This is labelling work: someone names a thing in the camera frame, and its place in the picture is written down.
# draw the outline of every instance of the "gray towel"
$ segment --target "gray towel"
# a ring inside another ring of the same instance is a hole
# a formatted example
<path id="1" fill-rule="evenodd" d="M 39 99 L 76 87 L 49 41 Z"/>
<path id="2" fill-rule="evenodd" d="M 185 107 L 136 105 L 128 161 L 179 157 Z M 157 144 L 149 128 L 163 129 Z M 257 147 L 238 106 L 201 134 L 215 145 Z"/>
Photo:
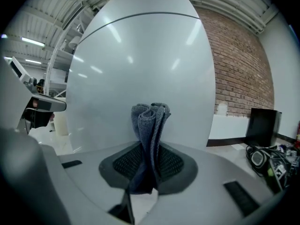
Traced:
<path id="1" fill-rule="evenodd" d="M 137 104 L 131 109 L 132 126 L 143 147 L 143 161 L 129 184 L 134 194 L 151 193 L 157 188 L 158 146 L 165 121 L 170 116 L 168 105 L 153 103 Z"/>

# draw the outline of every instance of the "red object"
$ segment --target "red object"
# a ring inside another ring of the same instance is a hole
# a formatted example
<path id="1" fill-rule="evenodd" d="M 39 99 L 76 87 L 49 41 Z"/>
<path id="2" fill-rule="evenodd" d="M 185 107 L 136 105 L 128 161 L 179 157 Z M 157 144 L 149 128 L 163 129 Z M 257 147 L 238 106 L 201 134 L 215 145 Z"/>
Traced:
<path id="1" fill-rule="evenodd" d="M 298 132 L 297 132 L 297 136 L 296 136 L 295 147 L 300 149 L 300 122 L 298 125 Z"/>

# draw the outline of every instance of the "towel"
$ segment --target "towel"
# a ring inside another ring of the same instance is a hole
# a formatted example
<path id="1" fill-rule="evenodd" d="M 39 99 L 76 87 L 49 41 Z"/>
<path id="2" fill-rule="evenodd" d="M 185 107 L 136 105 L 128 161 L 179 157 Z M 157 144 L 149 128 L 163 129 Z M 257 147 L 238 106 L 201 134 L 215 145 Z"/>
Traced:
<path id="1" fill-rule="evenodd" d="M 141 165 L 129 184 L 132 194 L 151 193 L 157 188 L 159 141 L 170 115 L 168 105 L 163 103 L 137 104 L 131 109 L 133 130 L 143 148 Z"/>

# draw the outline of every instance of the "white glossy surface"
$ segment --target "white glossy surface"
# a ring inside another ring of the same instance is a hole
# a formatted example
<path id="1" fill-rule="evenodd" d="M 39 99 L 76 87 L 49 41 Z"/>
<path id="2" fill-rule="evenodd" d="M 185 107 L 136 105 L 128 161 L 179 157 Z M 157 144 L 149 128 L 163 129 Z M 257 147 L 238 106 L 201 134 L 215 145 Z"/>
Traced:
<path id="1" fill-rule="evenodd" d="M 88 25 L 81 40 L 117 19 L 149 12 L 181 13 L 199 17 L 189 0 L 109 0 Z"/>
<path id="2" fill-rule="evenodd" d="M 80 152 L 136 141 L 137 103 L 167 103 L 162 141 L 205 147 L 215 73 L 199 19 L 142 15 L 100 29 L 77 48 L 67 83 L 67 125 Z"/>

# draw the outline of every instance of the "ceiling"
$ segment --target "ceiling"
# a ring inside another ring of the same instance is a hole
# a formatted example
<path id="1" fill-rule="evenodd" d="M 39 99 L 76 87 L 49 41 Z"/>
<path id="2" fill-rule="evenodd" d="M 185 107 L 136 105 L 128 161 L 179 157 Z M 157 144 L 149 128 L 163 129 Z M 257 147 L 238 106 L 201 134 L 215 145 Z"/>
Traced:
<path id="1" fill-rule="evenodd" d="M 74 20 L 68 30 L 68 43 L 75 36 L 82 33 L 76 30 L 81 23 L 83 28 L 91 22 L 94 14 L 103 7 L 108 0 L 27 0 L 4 30 L 7 38 L 1 39 L 2 53 L 6 57 L 15 56 L 22 65 L 47 68 L 54 48 L 62 36 L 65 23 L 73 14 L 76 6 L 84 2 L 85 9 Z M 275 16 L 278 9 L 271 0 L 190 0 L 195 7 L 214 10 L 227 16 L 250 30 L 254 34 L 263 32 L 267 23 Z M 21 40 L 29 38 L 45 44 L 40 47 Z M 59 51 L 55 59 L 54 68 L 69 70 L 73 55 L 72 49 Z M 42 64 L 26 62 L 25 59 L 40 61 Z"/>

